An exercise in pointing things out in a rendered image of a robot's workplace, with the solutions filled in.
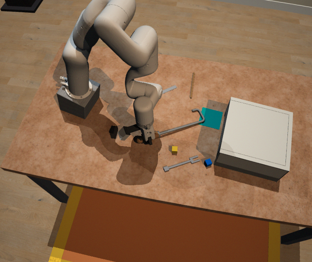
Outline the teal square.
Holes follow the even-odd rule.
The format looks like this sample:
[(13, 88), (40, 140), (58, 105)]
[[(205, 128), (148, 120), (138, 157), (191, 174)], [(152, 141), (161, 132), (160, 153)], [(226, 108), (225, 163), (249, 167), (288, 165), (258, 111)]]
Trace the teal square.
[(220, 128), (223, 112), (202, 107), (202, 114), (205, 118), (205, 121), (199, 123), (199, 125), (211, 127), (214, 129)]

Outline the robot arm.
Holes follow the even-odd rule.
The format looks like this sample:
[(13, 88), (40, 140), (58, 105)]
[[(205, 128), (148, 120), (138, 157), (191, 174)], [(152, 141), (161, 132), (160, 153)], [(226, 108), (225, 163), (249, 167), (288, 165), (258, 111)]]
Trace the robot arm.
[[(76, 100), (90, 96), (92, 84), (89, 81), (88, 57), (99, 38), (130, 69), (125, 77), (126, 93), (135, 99), (133, 109), (136, 124), (123, 126), (118, 135), (126, 140), (139, 127), (150, 129), (154, 122), (153, 109), (162, 97), (159, 84), (134, 80), (154, 73), (158, 68), (158, 36), (147, 25), (138, 27), (131, 37), (124, 30), (134, 17), (135, 0), (92, 0), (84, 9), (64, 47), (63, 60), (67, 78), (60, 76), (67, 95)], [(139, 127), (138, 127), (138, 126)]]

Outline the grey combination wrench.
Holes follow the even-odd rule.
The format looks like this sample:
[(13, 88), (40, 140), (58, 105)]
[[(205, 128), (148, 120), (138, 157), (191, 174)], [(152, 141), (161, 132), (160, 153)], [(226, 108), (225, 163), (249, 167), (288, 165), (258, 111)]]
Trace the grey combination wrench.
[(193, 161), (193, 159), (194, 159), (194, 158), (197, 158), (197, 157), (198, 157), (198, 155), (197, 155), (197, 156), (194, 156), (194, 157), (189, 158), (189, 159), (190, 159), (189, 161), (182, 162), (182, 163), (179, 163), (179, 164), (176, 164), (176, 165), (170, 166), (170, 167), (166, 166), (166, 167), (164, 167), (164, 171), (165, 171), (165, 172), (166, 172), (166, 171), (169, 171), (169, 169), (171, 169), (171, 168), (174, 168), (174, 167), (177, 167), (177, 166), (180, 166), (180, 165), (183, 165), (183, 164), (189, 163), (189, 162), (191, 162), (191, 163), (196, 163), (196, 162), (200, 161), (200, 159), (198, 159), (198, 160), (196, 160), (196, 161)]

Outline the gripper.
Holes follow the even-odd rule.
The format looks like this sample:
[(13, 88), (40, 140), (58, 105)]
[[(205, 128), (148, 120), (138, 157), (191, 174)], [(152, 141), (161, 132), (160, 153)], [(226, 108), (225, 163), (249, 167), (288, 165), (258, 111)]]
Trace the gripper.
[(152, 145), (152, 139), (155, 139), (153, 124), (151, 125), (149, 130), (147, 130), (145, 128), (141, 128), (141, 127), (139, 127), (139, 128), (141, 129), (141, 133), (142, 133), (142, 136), (144, 137), (145, 144)]

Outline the blue cube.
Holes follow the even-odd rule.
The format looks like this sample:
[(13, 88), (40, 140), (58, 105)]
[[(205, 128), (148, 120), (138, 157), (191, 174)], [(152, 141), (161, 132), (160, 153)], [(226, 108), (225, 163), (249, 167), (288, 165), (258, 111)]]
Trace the blue cube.
[(211, 162), (211, 160), (210, 160), (210, 159), (205, 160), (205, 161), (204, 161), (204, 163), (205, 163), (206, 167), (208, 167), (208, 166), (211, 166), (211, 165), (212, 165), (212, 162)]

